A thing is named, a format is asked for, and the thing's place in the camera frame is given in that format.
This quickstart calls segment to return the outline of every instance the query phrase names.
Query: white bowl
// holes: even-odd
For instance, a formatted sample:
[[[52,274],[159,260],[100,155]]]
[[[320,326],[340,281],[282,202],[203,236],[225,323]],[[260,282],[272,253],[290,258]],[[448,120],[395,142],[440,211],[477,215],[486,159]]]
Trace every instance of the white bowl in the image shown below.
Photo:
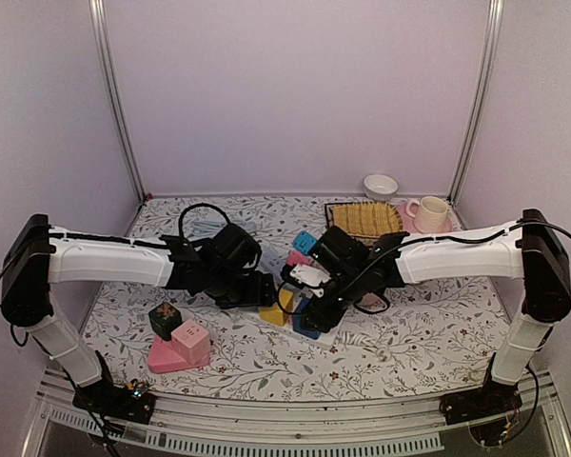
[[[369,174],[364,178],[364,192],[368,198],[388,202],[395,197],[398,183],[384,174]]]

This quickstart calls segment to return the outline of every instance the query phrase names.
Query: leaf pattern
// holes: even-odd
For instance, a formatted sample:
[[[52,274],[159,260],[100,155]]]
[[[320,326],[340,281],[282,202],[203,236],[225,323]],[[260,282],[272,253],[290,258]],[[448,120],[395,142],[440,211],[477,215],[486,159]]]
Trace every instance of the leaf pattern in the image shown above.
[[[253,219],[258,229],[255,238],[282,263],[301,230],[314,236],[325,231],[325,203],[364,198],[156,199],[144,204],[131,236],[175,234],[180,211],[202,201],[217,205],[232,217]],[[209,209],[198,209],[186,219],[186,233],[192,233],[195,218],[218,220]],[[454,215],[451,218],[457,229]],[[204,294],[191,297],[177,290],[105,283],[84,337],[106,356],[118,382],[138,378],[155,390],[186,395],[280,402],[377,399],[482,382],[491,353],[508,328],[488,279],[427,281],[389,289],[385,296],[392,306],[382,314],[349,310],[341,335],[355,338],[340,335],[334,348],[325,349],[244,319],[237,312],[220,311]],[[148,371],[153,340],[148,312],[162,303],[177,308],[184,320],[194,318],[208,329],[210,365],[163,375]],[[383,302],[369,295],[363,306],[382,307]]]

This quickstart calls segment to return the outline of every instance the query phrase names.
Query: mug handle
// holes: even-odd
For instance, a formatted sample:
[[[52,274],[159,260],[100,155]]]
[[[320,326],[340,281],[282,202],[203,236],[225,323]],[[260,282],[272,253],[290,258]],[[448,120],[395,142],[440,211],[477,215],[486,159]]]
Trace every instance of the mug handle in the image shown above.
[[[410,210],[410,207],[412,207],[413,205],[417,205],[417,207],[420,207],[421,206],[421,200],[419,200],[418,198],[411,198],[410,200],[408,200],[406,202],[406,214],[408,214],[412,218],[415,218],[415,217],[417,217],[417,213],[412,212]]]

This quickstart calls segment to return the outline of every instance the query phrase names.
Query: table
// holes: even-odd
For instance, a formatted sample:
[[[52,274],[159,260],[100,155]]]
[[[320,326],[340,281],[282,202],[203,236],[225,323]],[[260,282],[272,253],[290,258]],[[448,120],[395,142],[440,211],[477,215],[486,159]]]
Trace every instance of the table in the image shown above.
[[[232,219],[254,221],[258,227],[254,236],[261,246],[274,249],[285,259],[299,231],[318,237],[325,231],[324,204],[350,201],[365,199],[155,199],[144,204],[130,235],[175,234],[182,209],[208,202],[224,209]],[[218,220],[208,209],[198,209],[195,215]],[[187,218],[185,232],[195,215]],[[450,217],[459,229],[452,211]],[[84,338],[104,354],[117,382],[138,378],[151,383],[155,391],[194,397],[262,402],[377,400],[482,383],[489,357],[508,329],[506,314],[487,278],[427,281],[391,289],[387,298],[392,307],[382,314],[368,316],[350,310],[337,344],[325,349],[250,322],[236,312],[220,311],[203,294],[190,297],[182,291],[105,283]],[[209,329],[212,352],[208,367],[162,375],[148,371],[146,359],[153,339],[148,312],[164,301],[181,310],[183,317],[193,317]],[[355,340],[363,341],[354,344]],[[379,360],[372,347],[386,349],[386,360]]]

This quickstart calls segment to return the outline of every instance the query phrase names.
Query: woven basket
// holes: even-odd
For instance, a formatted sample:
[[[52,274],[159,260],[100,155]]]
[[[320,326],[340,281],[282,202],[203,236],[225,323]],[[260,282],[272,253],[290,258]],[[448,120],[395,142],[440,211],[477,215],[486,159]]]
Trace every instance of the woven basket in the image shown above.
[[[354,203],[332,207],[334,225],[359,238],[379,238],[404,229],[402,217],[388,203]]]

